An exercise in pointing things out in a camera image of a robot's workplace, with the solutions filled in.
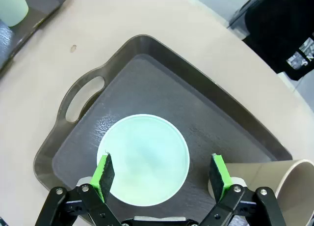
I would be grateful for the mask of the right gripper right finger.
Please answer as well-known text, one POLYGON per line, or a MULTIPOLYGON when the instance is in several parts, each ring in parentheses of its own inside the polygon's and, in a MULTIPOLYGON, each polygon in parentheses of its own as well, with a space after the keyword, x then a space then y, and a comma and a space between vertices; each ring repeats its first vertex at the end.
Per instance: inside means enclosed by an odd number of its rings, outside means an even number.
POLYGON ((233 183, 221 155, 211 156, 209 181, 216 205, 199 225, 227 226, 234 216, 245 217, 251 226, 286 225, 273 190, 258 187, 253 192, 233 183))

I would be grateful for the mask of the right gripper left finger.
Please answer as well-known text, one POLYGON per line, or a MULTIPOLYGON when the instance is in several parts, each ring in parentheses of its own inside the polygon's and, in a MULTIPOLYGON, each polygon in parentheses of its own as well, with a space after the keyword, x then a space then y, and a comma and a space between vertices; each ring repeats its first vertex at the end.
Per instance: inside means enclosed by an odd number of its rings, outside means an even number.
POLYGON ((119 226, 105 200, 115 173, 111 155, 102 156, 90 182, 68 191, 64 187, 50 190, 37 218, 37 226, 72 226, 78 216, 88 215, 95 226, 119 226))

